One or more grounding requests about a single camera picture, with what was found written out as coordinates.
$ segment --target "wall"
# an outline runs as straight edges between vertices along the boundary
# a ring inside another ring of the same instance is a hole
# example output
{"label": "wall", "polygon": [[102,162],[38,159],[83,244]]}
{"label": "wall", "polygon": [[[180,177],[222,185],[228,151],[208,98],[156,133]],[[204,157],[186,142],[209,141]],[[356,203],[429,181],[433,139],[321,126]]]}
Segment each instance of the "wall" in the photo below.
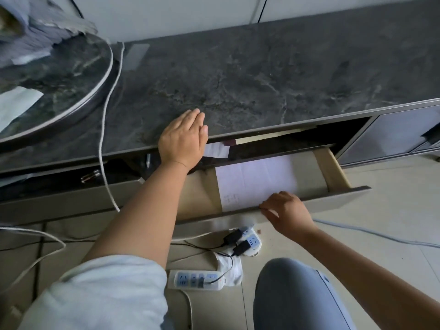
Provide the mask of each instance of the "wall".
{"label": "wall", "polygon": [[[75,13],[68,0],[53,0]],[[265,0],[75,0],[112,42],[256,23]],[[261,21],[406,0],[267,0]]]}

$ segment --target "light blue shirt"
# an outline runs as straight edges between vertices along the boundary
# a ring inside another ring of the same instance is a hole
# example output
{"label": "light blue shirt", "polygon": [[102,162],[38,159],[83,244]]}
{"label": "light blue shirt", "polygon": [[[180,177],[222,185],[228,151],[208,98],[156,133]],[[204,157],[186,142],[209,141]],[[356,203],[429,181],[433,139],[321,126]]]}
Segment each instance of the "light blue shirt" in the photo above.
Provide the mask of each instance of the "light blue shirt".
{"label": "light blue shirt", "polygon": [[19,330],[160,329],[168,306],[165,270],[154,261],[114,255],[85,262],[47,288]]}

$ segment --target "person's left hand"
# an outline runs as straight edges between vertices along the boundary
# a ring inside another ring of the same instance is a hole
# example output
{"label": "person's left hand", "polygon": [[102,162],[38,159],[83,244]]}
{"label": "person's left hand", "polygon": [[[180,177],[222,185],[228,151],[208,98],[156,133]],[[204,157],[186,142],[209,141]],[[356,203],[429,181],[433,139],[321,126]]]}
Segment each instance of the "person's left hand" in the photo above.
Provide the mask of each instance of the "person's left hand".
{"label": "person's left hand", "polygon": [[159,154],[163,164],[178,162],[191,170],[200,161],[208,140],[205,114],[199,109],[185,111],[173,120],[159,139]]}

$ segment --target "tile floor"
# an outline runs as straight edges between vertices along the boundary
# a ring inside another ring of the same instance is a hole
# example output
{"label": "tile floor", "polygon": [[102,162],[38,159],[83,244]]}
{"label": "tile floor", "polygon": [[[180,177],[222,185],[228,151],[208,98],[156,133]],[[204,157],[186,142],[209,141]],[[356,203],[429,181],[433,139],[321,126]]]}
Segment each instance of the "tile floor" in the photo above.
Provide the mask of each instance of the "tile floor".
{"label": "tile floor", "polygon": [[[342,209],[315,215],[316,218],[368,227],[401,238],[440,243],[440,163],[429,157],[410,157],[345,170],[353,186],[369,185],[373,190]],[[48,231],[73,237],[88,237],[99,233],[113,218],[114,213],[99,214],[50,223]],[[440,250],[395,243],[373,235],[320,225],[322,229],[356,251],[388,268],[416,288],[440,300]],[[194,313],[194,329],[251,330],[252,305],[256,280],[261,268],[275,257],[293,257],[327,273],[345,302],[359,330],[377,329],[371,318],[348,291],[319,262],[298,245],[280,236],[269,223],[258,225],[263,242],[256,257],[242,257],[244,280],[241,286],[225,287],[219,292],[189,292]],[[0,249],[38,241],[31,236],[17,236],[0,232]],[[205,246],[217,245],[220,234],[193,240]],[[66,251],[41,263],[38,292],[79,263],[92,242],[69,244]],[[0,253],[0,287],[13,280],[37,253],[38,245],[29,245]],[[45,244],[43,254],[57,248]],[[200,251],[172,246],[169,269],[216,269],[216,260],[210,253],[176,261]],[[0,296],[0,311],[10,305],[24,311],[32,301],[33,271],[26,275],[8,294]],[[166,290],[176,330],[188,329],[188,307],[183,294]],[[0,322],[0,330],[15,329],[17,322]]]}

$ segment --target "forearm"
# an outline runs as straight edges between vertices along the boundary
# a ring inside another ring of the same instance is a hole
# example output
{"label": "forearm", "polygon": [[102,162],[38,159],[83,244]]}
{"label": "forearm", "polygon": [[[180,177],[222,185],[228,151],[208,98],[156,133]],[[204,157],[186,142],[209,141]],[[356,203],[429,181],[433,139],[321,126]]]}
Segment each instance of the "forearm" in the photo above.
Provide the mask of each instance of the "forearm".
{"label": "forearm", "polygon": [[165,267],[186,175],[187,168],[180,163],[161,165],[101,234],[84,261],[123,254]]}
{"label": "forearm", "polygon": [[439,329],[440,304],[316,229],[298,241],[332,272],[382,330]]}

